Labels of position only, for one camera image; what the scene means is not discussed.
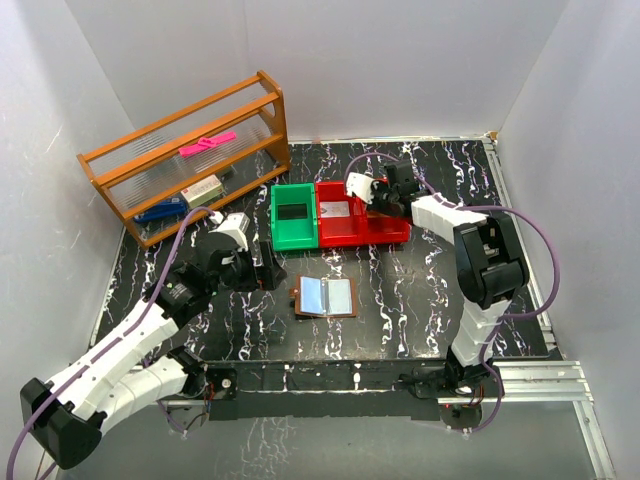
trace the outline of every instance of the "shelf rack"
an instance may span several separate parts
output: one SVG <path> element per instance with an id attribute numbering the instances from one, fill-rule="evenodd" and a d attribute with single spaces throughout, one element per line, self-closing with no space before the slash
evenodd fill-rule
<path id="1" fill-rule="evenodd" d="M 178 152 L 201 137 L 231 131 L 236 139 L 214 149 L 187 158 Z M 186 216 L 135 223 L 134 217 L 153 205 L 217 174 L 224 193 L 208 206 L 219 209 L 290 169 L 282 90 L 269 75 L 258 71 L 91 153 L 79 154 L 78 160 L 129 233 L 143 248 L 149 248 L 176 233 Z M 199 213 L 191 222 L 205 215 Z"/>

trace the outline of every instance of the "red container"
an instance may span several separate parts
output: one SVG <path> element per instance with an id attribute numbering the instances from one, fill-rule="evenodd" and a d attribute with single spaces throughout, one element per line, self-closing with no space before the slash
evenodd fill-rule
<path id="1" fill-rule="evenodd" d="M 362 200 L 347 197 L 343 182 L 320 182 L 315 188 L 321 248 L 409 240 L 410 227 L 406 220 L 367 212 Z"/>

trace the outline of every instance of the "pink clip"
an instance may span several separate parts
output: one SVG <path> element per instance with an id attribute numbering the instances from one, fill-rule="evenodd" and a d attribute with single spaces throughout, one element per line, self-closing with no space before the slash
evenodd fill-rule
<path id="1" fill-rule="evenodd" d="M 202 145 L 208 148 L 214 148 L 218 145 L 222 145 L 223 143 L 230 142 L 231 140 L 235 140 L 237 135 L 235 132 L 223 133 L 222 135 L 218 135 L 217 137 L 202 137 L 198 140 L 198 145 Z"/>
<path id="2" fill-rule="evenodd" d="M 192 155 L 195 155 L 196 153 L 200 153 L 200 152 L 204 152 L 205 150 L 208 150 L 209 147 L 206 147 L 204 145 L 199 145 L 199 144 L 195 144 L 195 145 L 189 145 L 188 147 L 182 147 L 180 148 L 178 151 L 180 152 L 180 155 L 182 156 L 182 158 L 186 158 L 186 157 L 190 157 Z"/>

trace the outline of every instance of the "green tray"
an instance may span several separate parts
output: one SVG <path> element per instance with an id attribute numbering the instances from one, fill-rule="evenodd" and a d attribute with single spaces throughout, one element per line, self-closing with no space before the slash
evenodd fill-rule
<path id="1" fill-rule="evenodd" d="M 271 239 L 278 251 L 318 247 L 313 183 L 271 187 Z"/>

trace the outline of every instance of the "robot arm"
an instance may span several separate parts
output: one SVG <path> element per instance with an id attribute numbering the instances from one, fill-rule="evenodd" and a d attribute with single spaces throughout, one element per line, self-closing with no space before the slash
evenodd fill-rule
<path id="1" fill-rule="evenodd" d="M 52 391 L 83 371 L 80 378 L 38 418 L 32 435 L 62 469 L 82 462 L 102 435 L 118 422 L 169 395 L 202 392 L 202 362 L 184 347 L 172 350 L 148 368 L 131 372 L 154 347 L 175 335 L 208 309 L 222 289 L 273 290 L 286 277 L 269 242 L 260 242 L 263 263 L 255 266 L 245 236 L 249 219 L 231 214 L 210 234 L 213 252 L 200 251 L 195 264 L 182 262 L 167 275 L 153 304 L 152 286 L 127 318 L 104 339 L 46 383 L 37 378 L 20 391 L 25 422 Z M 143 312 L 146 315 L 140 321 Z"/>
<path id="2" fill-rule="evenodd" d="M 460 330 L 447 352 L 444 370 L 436 375 L 414 371 L 410 381 L 426 385 L 422 391 L 436 397 L 462 386 L 475 388 L 488 376 L 482 361 L 491 363 L 493 331 L 499 318 L 529 281 L 513 220 L 503 213 L 489 216 L 465 211 L 437 193 L 420 190 L 409 161 L 387 165 L 385 170 L 386 181 L 350 173 L 347 194 L 360 198 L 370 210 L 405 217 L 454 245 L 464 295 Z"/>

